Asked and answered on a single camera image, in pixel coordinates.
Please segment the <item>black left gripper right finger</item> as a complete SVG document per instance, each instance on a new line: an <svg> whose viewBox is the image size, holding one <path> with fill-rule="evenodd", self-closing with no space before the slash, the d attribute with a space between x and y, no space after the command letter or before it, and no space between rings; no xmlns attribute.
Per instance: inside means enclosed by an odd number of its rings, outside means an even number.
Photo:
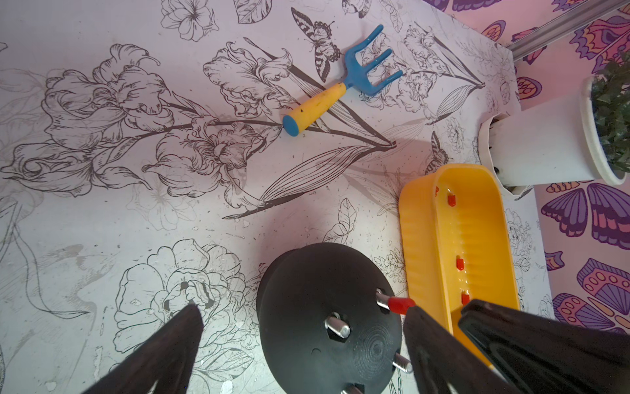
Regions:
<svg viewBox="0 0 630 394"><path fill-rule="evenodd" d="M517 392L422 308L408 308L403 332L419 392Z"/></svg>

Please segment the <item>black round screw base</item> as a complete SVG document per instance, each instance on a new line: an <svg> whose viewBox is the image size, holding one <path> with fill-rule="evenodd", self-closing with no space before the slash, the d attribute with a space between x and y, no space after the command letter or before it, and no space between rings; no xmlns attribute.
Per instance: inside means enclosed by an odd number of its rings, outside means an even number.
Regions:
<svg viewBox="0 0 630 394"><path fill-rule="evenodd" d="M259 286L257 315L265 361L284 392L387 388L402 324L377 304L378 288L394 294L377 265L349 246L317 243L273 261ZM346 340L326 329L331 315L350 326Z"/></svg>

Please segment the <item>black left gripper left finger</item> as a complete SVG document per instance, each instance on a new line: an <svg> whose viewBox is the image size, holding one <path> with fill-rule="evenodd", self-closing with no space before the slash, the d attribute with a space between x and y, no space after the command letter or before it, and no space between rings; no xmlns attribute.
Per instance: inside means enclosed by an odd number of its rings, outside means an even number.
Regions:
<svg viewBox="0 0 630 394"><path fill-rule="evenodd" d="M197 305L187 305L87 393L185 393L203 334Z"/></svg>

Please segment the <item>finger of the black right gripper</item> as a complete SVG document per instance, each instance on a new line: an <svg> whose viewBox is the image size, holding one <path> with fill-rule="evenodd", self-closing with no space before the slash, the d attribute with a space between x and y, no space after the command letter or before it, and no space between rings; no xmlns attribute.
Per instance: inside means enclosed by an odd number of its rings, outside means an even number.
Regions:
<svg viewBox="0 0 630 394"><path fill-rule="evenodd" d="M522 393L627 393L629 337L567 325L483 300L459 329Z"/></svg>

